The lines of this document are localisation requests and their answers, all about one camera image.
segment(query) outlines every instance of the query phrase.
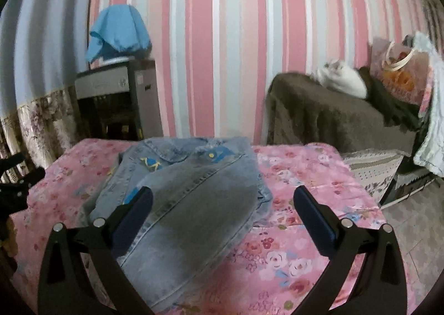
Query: folded blue jeans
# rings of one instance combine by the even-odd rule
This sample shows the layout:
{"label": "folded blue jeans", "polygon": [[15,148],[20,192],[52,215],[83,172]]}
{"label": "folded blue jeans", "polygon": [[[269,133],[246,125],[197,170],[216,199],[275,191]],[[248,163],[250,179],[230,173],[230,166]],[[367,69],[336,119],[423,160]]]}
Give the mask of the folded blue jeans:
{"label": "folded blue jeans", "polygon": [[89,221],[107,218],[142,186],[153,208],[117,261],[155,312],[201,288],[272,200],[247,138],[152,138],[121,154]]}

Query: pink floral bedsheet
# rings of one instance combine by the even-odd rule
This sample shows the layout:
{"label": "pink floral bedsheet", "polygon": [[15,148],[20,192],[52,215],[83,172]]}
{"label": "pink floral bedsheet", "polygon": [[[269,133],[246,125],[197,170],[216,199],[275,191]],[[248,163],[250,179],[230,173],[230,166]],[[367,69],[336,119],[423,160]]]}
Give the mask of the pink floral bedsheet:
{"label": "pink floral bedsheet", "polygon": [[[47,169],[30,191],[29,208],[13,215],[19,252],[12,282],[35,310],[39,268],[54,223],[74,227],[81,204],[110,175],[119,152],[131,143],[84,140]],[[326,144],[254,147],[265,182],[274,195],[269,219],[254,227],[209,279],[205,288],[175,305],[168,315],[287,315],[298,306],[325,269],[294,210],[292,195],[300,184],[319,203],[358,226],[379,228],[385,222],[370,195],[354,179],[336,150]],[[363,257],[357,257],[334,306],[344,303]],[[415,308],[408,281],[409,313]]]}

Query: dark blue gripper pad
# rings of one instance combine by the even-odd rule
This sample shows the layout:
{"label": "dark blue gripper pad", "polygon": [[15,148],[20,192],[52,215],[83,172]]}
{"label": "dark blue gripper pad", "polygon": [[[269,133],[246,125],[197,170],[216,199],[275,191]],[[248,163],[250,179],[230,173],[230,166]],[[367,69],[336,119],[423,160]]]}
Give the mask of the dark blue gripper pad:
{"label": "dark blue gripper pad", "polygon": [[128,213],[111,235],[111,254],[117,259],[126,254],[138,231],[153,208],[153,193],[148,187],[136,191],[124,204],[131,204]]}
{"label": "dark blue gripper pad", "polygon": [[334,229],[322,214],[319,204],[305,186],[299,186],[293,195],[294,208],[304,223],[317,250],[330,259],[335,253],[337,240]]}

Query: tile floor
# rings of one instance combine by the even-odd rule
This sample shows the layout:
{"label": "tile floor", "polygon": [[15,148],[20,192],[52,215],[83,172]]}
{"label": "tile floor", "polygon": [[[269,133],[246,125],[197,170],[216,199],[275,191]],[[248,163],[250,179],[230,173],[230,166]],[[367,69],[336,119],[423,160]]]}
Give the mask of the tile floor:
{"label": "tile floor", "polygon": [[382,212],[395,229],[419,304],[444,269],[444,186],[434,181]]}

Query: bag handle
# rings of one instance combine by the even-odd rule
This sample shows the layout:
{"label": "bag handle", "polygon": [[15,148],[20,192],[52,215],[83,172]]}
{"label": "bag handle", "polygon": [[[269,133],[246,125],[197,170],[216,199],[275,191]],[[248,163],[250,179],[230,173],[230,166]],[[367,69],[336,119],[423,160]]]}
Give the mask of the bag handle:
{"label": "bag handle", "polygon": [[390,42],[390,45],[387,48],[387,52],[385,53],[385,58],[382,60],[382,68],[389,72],[394,72],[400,68],[403,68],[410,61],[410,59],[412,59],[415,51],[412,48],[410,53],[405,58],[401,59],[401,61],[390,63],[390,51],[392,50],[394,45],[394,41]]}

